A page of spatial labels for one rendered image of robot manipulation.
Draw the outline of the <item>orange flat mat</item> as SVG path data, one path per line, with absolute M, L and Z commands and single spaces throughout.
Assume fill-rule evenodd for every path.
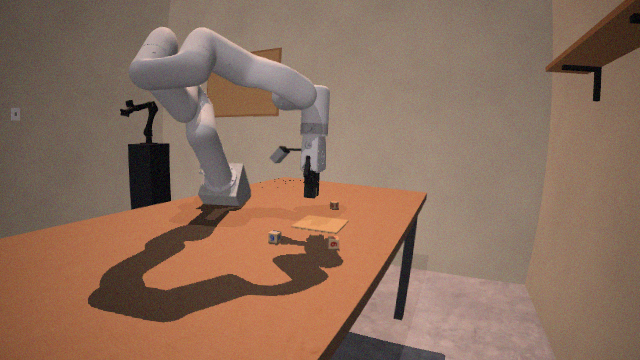
M 291 227 L 337 234 L 349 220 L 308 215 Z

